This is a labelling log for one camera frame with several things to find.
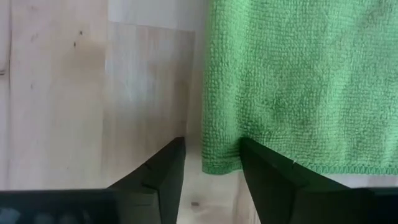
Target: wooden floor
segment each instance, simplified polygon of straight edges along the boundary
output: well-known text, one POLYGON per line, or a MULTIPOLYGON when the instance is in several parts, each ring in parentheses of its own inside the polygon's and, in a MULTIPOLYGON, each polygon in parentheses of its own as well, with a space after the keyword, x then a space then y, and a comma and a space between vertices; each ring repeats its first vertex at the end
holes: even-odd
POLYGON ((10 2, 0 1, 0 189, 107 187, 184 135, 178 223, 259 223, 242 173, 201 172, 206 0, 10 2))

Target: dark spot on wood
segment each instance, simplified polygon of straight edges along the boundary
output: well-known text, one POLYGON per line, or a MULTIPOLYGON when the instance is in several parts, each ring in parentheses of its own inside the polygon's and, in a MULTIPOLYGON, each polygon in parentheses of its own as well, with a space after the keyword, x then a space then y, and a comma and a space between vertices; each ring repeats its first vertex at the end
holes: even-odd
POLYGON ((191 202, 191 206, 194 206, 194 207, 199 207, 199 206, 200 206, 200 204, 199 204, 199 202, 191 202))
POLYGON ((32 37, 30 37, 30 41, 33 43, 35 41, 35 39, 37 39, 39 36, 38 33, 36 33, 35 35, 32 35, 32 37))
POLYGON ((35 6, 30 6, 30 7, 29 7, 29 10, 32 11, 32 12, 35 12, 35 11, 38 10, 38 8, 35 7, 35 6))

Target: green microfiber towel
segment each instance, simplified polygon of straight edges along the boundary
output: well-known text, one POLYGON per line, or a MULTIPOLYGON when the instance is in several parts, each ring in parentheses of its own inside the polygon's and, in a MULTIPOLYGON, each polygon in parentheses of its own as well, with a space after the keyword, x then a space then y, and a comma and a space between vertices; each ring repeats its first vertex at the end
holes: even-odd
POLYGON ((316 172, 398 174, 398 1, 213 0, 203 171, 253 138, 316 172))

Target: light wood panel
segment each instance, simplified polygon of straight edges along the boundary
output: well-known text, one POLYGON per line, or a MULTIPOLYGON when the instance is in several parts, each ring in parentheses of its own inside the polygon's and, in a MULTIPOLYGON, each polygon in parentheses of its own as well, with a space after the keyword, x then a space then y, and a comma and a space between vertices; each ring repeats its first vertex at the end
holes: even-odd
POLYGON ((193 32, 109 23, 103 174, 112 184, 185 134, 193 32))
POLYGON ((195 31, 205 22, 207 0, 112 0, 109 21, 195 31))
POLYGON ((10 189, 101 185, 106 0, 13 0, 10 189))
POLYGON ((7 188, 10 0, 0 1, 0 190, 7 188))

